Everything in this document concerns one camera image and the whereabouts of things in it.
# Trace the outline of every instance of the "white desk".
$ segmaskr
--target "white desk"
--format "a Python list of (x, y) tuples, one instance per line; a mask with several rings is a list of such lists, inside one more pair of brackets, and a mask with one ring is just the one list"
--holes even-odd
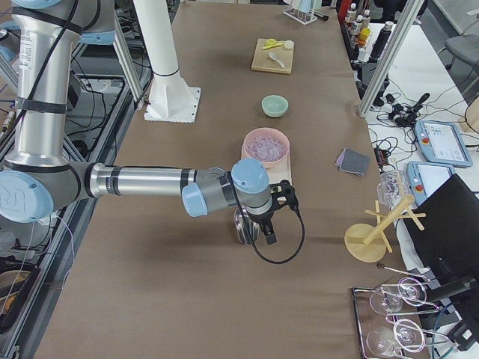
[[(381, 24), (371, 24), (372, 36), (367, 45), (369, 52), (381, 28)], [(424, 93), (429, 92), (430, 98), (425, 102), (426, 105), (431, 104), (437, 108), (447, 108), (455, 114), (464, 114), (467, 108), (467, 104), (464, 102), (461, 93), (455, 87), (454, 82), (448, 75), (444, 65), (437, 57), (436, 52), (419, 25), (413, 25), (409, 30), (404, 44), (394, 59), (394, 63), (389, 71), (389, 78), (391, 84), (386, 89), (386, 93), (394, 93), (395, 97), (401, 93), (401, 97), (397, 99), (398, 102), (413, 105)], [(376, 118), (378, 114), (391, 112), (391, 106), (386, 104), (380, 110), (381, 112), (379, 113), (369, 111), (366, 116), (367, 123), (371, 129), (371, 140), (375, 141), (376, 139), (394, 136), (399, 140), (399, 147), (405, 150), (411, 150), (411, 145), (404, 141), (405, 129), (382, 126), (382, 123)], [(436, 111), (438, 111), (438, 109), (429, 105), (424, 106), (424, 108), (420, 110), (420, 114), (423, 116), (420, 116), (419, 119), (427, 118), (428, 120), (444, 122), (460, 122), (463, 120), (461, 116), (448, 111)], [(468, 136), (463, 136), (463, 139), (466, 144), (476, 144), (478, 142)], [(472, 161), (475, 165), (471, 168), (456, 168), (456, 172), (472, 191), (479, 191), (479, 153), (476, 151), (476, 148), (469, 148), (469, 153), (471, 153)], [(397, 169), (405, 171), (409, 161), (425, 161), (425, 159), (421, 155), (420, 150), (416, 150), (414, 153), (405, 153), (402, 150), (395, 150), (389, 158), (389, 161), (393, 165), (396, 165)], [(402, 221), (397, 225), (397, 237), (400, 242), (401, 253), (406, 267), (408, 269), (424, 267), (415, 252), (412, 240)], [(454, 325), (446, 325), (442, 327), (440, 331), (447, 333), (453, 326)], [(449, 344), (437, 345), (436, 348), (439, 350), (439, 353), (443, 355), (448, 350)], [(477, 359), (479, 358), (479, 345), (475, 343), (467, 352), (455, 350), (448, 358)]]

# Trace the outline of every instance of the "ice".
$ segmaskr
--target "ice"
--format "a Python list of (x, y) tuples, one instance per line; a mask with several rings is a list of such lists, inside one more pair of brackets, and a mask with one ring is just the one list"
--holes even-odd
[(286, 155), (286, 146), (277, 138), (258, 136), (246, 145), (246, 152), (262, 162), (274, 162)]

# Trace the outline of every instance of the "black bottle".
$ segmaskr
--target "black bottle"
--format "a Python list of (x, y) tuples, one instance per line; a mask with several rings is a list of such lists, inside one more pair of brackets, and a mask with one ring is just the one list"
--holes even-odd
[(377, 62), (381, 58), (382, 52), (386, 47), (386, 43), (388, 43), (389, 37), (391, 36), (392, 26), (392, 21), (386, 21), (386, 24), (379, 32), (377, 40), (373, 46), (373, 51), (371, 51), (371, 55), (369, 57), (371, 62)]

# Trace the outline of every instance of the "bowl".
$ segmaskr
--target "bowl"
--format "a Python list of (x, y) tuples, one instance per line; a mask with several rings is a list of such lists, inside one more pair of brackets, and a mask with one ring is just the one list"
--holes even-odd
[[(265, 147), (272, 146), (276, 147), (275, 152), (278, 152), (281, 149), (281, 155), (276, 153), (275, 160), (267, 160), (264, 157), (258, 156), (258, 153), (252, 153), (251, 147), (257, 147), (258, 142), (263, 142), (261, 144), (262, 150), (265, 150)], [(274, 156), (268, 150), (268, 156)], [(263, 166), (268, 168), (273, 168), (276, 165), (279, 165), (286, 160), (290, 153), (290, 142), (288, 141), (286, 135), (278, 131), (277, 129), (271, 129), (269, 127), (262, 127), (259, 129), (254, 129), (245, 136), (245, 140), (242, 143), (242, 159), (251, 157), (261, 161)]]
[(288, 103), (283, 96), (269, 95), (261, 101), (261, 107), (266, 115), (280, 117), (286, 112)]

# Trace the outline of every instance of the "pink bowl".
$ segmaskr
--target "pink bowl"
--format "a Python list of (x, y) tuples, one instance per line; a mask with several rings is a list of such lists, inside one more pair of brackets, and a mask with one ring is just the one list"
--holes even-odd
[(265, 168), (272, 168), (278, 165), (279, 163), (283, 162), (287, 156), (290, 153), (290, 142), (288, 141), (287, 137), (284, 135), (283, 132), (278, 131), (277, 129), (271, 129), (269, 127), (261, 127), (259, 129), (254, 129), (250, 133), (248, 133), (245, 136), (245, 140), (242, 143), (242, 157), (252, 157), (254, 158), (250, 153), (248, 153), (247, 148), (248, 145), (253, 142), (256, 138), (258, 137), (271, 137), (277, 139), (285, 148), (286, 150), (284, 151), (283, 156), (278, 159), (277, 161), (272, 161), (272, 162), (265, 162), (261, 161), (260, 159), (257, 159), (261, 161), (263, 166)]

